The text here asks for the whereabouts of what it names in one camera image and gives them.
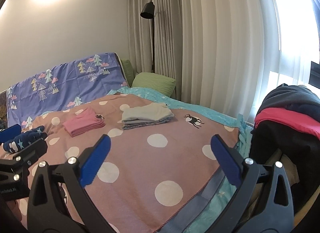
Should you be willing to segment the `purple tree print pillow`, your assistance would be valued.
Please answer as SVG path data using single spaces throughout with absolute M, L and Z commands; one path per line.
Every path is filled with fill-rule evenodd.
M 123 68 L 114 52 L 57 65 L 7 90 L 8 125 L 28 127 L 38 116 L 80 106 L 126 85 Z

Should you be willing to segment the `pink polka dot blanket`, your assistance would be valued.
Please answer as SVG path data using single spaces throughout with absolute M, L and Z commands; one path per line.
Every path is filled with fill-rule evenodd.
M 173 110 L 168 123 L 124 130 L 123 111 L 148 104 L 132 94 L 109 95 L 38 116 L 23 129 L 44 126 L 48 150 L 43 160 L 51 165 L 79 156 L 108 135 L 111 150 L 86 187 L 103 217 L 116 232 L 182 232 L 223 182 L 210 149 L 212 136 L 218 134 L 234 147 L 239 129 L 182 107 Z M 71 137 L 63 123 L 87 108 L 101 115 L 105 126 Z

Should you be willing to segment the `light grey garment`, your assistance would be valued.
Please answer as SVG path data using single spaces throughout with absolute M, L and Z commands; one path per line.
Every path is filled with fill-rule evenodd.
M 165 103 L 150 103 L 146 106 L 127 108 L 123 111 L 123 129 L 153 126 L 169 122 L 174 113 Z

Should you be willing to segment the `beige curtain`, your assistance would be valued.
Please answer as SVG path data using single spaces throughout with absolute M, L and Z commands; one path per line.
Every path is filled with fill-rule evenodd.
M 176 96 L 253 120 L 277 85 L 308 85 L 319 62 L 319 0 L 128 0 L 129 55 L 151 72 L 149 20 L 155 4 L 155 73 Z

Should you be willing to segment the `green pillow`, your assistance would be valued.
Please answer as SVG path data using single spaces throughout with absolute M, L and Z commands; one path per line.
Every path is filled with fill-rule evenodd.
M 176 88 L 176 80 L 151 72 L 135 72 L 128 59 L 121 59 L 120 65 L 126 80 L 125 85 L 131 88 L 150 88 L 171 97 Z

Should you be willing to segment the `navy star fleece garment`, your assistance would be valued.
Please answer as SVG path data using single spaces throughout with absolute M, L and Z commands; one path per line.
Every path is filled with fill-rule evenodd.
M 3 149 L 8 153 L 18 153 L 24 148 L 27 148 L 38 139 L 46 139 L 47 133 L 44 132 L 44 126 L 38 126 L 27 130 L 13 139 L 2 143 Z

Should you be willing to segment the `clothes pile on chair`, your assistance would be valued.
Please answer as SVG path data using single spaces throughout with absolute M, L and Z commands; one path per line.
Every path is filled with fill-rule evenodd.
M 292 162 L 294 212 L 319 187 L 319 97 L 302 85 L 282 84 L 264 98 L 254 119 L 249 157 L 266 164 L 276 151 Z

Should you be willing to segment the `pink folded garment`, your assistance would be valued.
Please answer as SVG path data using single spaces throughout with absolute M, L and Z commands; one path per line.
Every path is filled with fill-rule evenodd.
M 92 108 L 87 108 L 79 115 L 64 122 L 63 126 L 71 137 L 75 137 L 94 129 L 103 128 L 105 122 L 101 115 L 98 115 Z

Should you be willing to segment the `brown patterned pillow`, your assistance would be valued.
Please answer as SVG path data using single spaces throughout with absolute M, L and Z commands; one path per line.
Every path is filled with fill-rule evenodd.
M 7 127 L 7 92 L 3 91 L 0 93 L 0 130 L 7 129 Z

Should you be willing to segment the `black floor lamp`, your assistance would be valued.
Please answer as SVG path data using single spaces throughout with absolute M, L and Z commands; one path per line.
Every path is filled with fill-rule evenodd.
M 150 38 L 151 38 L 151 72 L 155 72 L 155 4 L 152 1 L 147 2 L 140 17 L 149 20 Z

